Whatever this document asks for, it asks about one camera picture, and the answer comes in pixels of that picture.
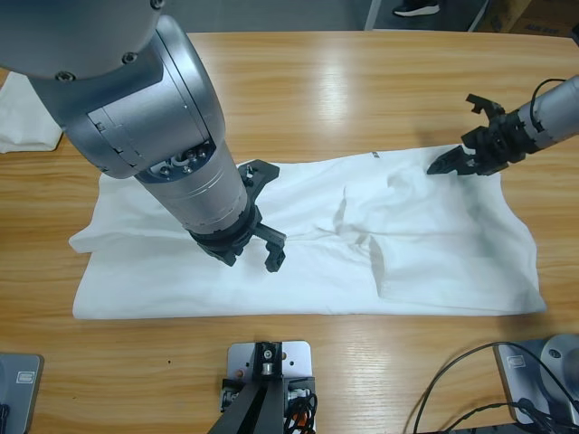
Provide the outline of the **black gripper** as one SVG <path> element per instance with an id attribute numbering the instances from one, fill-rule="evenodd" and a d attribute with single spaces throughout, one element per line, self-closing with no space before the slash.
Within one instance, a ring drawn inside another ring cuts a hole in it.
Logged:
<path id="1" fill-rule="evenodd" d="M 271 227 L 259 223 L 261 213 L 256 205 L 248 205 L 239 215 L 239 219 L 225 230 L 210 234 L 190 231 L 189 234 L 198 246 L 212 258 L 232 267 L 238 256 L 253 235 L 266 242 L 268 257 L 265 260 L 266 270 L 277 272 L 286 258 L 284 247 L 286 235 Z"/>
<path id="2" fill-rule="evenodd" d="M 518 111 L 494 117 L 487 127 L 476 127 L 461 137 L 467 148 L 476 148 L 475 155 L 456 146 L 436 157 L 428 167 L 428 175 L 493 175 L 538 151 L 536 141 L 525 130 Z"/>

